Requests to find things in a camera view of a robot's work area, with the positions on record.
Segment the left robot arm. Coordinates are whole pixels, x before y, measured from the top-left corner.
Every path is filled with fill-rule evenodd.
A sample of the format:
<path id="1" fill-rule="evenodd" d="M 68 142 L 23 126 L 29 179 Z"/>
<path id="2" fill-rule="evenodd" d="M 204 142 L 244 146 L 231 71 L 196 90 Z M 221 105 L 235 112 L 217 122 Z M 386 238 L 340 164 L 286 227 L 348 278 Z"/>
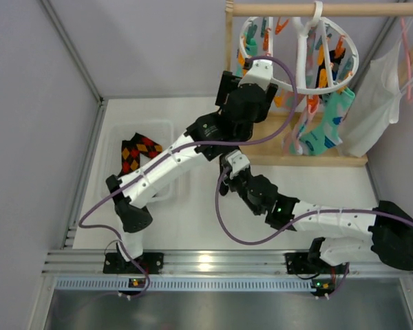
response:
<path id="1" fill-rule="evenodd" d="M 200 116 L 165 151 L 129 174 L 107 178 L 114 210 L 120 220 L 117 258 L 123 269 L 143 255 L 143 232 L 153 218 L 147 208 L 165 186 L 197 166 L 219 159 L 224 174 L 222 195 L 236 192 L 254 215 L 271 215 L 277 203 L 276 185 L 262 175 L 254 176 L 240 147 L 253 135 L 256 123 L 264 121 L 278 86 L 273 68 L 252 67 L 238 77 L 224 71 L 216 98 L 218 110 Z"/>

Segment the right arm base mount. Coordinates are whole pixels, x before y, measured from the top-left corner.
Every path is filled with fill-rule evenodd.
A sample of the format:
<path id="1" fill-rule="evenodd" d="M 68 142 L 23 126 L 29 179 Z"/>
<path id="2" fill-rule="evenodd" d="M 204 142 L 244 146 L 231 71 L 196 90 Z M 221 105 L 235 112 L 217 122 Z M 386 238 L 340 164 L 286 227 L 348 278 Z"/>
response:
<path id="1" fill-rule="evenodd" d="M 308 262 L 307 252 L 289 252 L 285 253 L 284 257 L 288 274 L 311 275 L 315 273 Z"/>

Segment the argyle red orange sock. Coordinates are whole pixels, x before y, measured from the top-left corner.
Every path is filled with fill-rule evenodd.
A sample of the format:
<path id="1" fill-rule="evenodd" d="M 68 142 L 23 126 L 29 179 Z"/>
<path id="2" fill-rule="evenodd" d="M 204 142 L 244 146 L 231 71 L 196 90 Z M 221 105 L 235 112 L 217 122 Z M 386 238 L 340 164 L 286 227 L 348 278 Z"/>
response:
<path id="1" fill-rule="evenodd" d="M 142 156 L 152 160 L 162 152 L 160 144 L 145 135 L 135 133 L 130 140 L 121 142 L 121 170 L 118 177 L 138 170 Z"/>

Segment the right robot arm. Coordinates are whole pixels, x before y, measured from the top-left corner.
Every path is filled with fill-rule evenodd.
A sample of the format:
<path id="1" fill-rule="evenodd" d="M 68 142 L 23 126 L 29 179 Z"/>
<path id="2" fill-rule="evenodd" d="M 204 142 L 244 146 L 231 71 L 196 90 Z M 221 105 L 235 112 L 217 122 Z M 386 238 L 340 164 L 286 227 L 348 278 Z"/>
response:
<path id="1" fill-rule="evenodd" d="M 403 271 L 413 271 L 413 218 L 391 201 L 377 207 L 345 209 L 318 206 L 282 195 L 265 176 L 250 168 L 238 173 L 220 167 L 218 192 L 237 193 L 256 216 L 277 231 L 312 232 L 308 261 L 318 267 L 351 262 L 381 261 Z"/>

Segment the pink sock front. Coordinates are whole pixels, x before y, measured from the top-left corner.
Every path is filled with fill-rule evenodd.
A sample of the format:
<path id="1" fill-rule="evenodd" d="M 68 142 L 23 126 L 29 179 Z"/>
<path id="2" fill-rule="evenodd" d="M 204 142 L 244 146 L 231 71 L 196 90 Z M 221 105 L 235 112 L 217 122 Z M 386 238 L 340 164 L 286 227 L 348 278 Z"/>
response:
<path id="1" fill-rule="evenodd" d="M 288 133 L 282 142 L 282 150 L 289 155 L 303 155 L 304 148 L 300 144 L 300 137 L 306 132 L 308 125 L 313 120 L 315 111 L 318 106 L 313 105 L 311 101 L 306 102 L 306 107 L 301 112 L 301 115 L 293 127 L 292 131 Z"/>

